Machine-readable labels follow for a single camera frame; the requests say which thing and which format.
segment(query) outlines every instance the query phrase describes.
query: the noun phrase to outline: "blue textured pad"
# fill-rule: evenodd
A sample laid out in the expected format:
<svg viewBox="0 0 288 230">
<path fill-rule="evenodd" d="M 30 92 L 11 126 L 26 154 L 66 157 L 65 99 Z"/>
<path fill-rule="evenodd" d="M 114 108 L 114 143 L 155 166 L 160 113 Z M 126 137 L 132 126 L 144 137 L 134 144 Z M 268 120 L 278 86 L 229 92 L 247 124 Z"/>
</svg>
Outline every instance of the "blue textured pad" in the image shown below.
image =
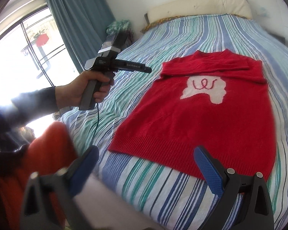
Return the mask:
<svg viewBox="0 0 288 230">
<path fill-rule="evenodd" d="M 194 160 L 203 174 L 211 192 L 221 197 L 224 192 L 222 177 L 200 146 L 194 149 Z"/>
<path fill-rule="evenodd" d="M 84 184 L 92 170 L 94 169 L 99 158 L 99 149 L 96 146 L 93 146 L 91 151 L 81 162 L 78 169 L 75 171 L 74 175 L 71 177 L 69 182 L 69 194 L 71 197 L 79 194 L 84 187 Z"/>
</svg>

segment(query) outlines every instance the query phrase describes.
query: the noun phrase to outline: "sweater sleeve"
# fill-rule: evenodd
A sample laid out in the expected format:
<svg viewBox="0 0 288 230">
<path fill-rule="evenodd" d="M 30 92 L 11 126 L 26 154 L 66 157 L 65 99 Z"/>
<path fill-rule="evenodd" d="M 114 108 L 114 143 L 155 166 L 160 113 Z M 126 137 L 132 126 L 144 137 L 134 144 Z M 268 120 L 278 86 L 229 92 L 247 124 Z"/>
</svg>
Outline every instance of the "sweater sleeve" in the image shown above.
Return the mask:
<svg viewBox="0 0 288 230">
<path fill-rule="evenodd" d="M 9 106 L 0 107 L 0 133 L 24 126 L 59 110 L 55 100 L 55 87 L 20 94 L 11 102 Z"/>
</svg>

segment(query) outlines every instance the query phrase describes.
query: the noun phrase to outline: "orange fabric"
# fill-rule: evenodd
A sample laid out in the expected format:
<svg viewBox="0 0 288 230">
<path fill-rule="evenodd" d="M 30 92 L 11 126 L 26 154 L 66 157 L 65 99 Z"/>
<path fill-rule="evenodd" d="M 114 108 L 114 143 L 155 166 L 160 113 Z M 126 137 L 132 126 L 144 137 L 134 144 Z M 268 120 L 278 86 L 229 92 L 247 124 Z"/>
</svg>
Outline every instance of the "orange fabric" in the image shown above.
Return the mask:
<svg viewBox="0 0 288 230">
<path fill-rule="evenodd" d="M 62 167 L 68 167 L 76 158 L 66 126 L 54 122 L 30 144 L 13 176 L 0 177 L 0 194 L 12 230 L 19 230 L 22 198 L 30 174 L 35 171 L 39 175 L 55 173 Z M 65 217 L 59 210 L 58 202 L 55 197 L 51 200 L 59 221 L 64 223 Z"/>
</svg>

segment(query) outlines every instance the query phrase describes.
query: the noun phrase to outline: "window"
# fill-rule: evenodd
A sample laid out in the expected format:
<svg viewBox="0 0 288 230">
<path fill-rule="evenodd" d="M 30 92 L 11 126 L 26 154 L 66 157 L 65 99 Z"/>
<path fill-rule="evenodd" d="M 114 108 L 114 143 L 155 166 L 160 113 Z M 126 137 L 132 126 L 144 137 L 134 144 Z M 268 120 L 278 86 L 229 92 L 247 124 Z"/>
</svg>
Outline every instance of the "window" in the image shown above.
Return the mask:
<svg viewBox="0 0 288 230">
<path fill-rule="evenodd" d="M 19 93 L 66 85 L 79 75 L 48 7 L 21 20 L 0 39 L 0 105 Z M 52 115 L 28 124 L 40 136 Z"/>
</svg>

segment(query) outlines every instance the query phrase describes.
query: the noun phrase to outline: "curtain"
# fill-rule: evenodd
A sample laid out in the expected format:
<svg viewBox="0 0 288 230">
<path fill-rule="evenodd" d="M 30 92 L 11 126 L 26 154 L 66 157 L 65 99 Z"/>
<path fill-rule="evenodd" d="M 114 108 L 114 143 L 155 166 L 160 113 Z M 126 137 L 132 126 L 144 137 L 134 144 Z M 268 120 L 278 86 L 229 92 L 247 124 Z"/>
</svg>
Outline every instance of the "curtain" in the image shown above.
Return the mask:
<svg viewBox="0 0 288 230">
<path fill-rule="evenodd" d="M 97 55 L 115 20 L 106 0 L 46 0 L 77 70 Z"/>
</svg>

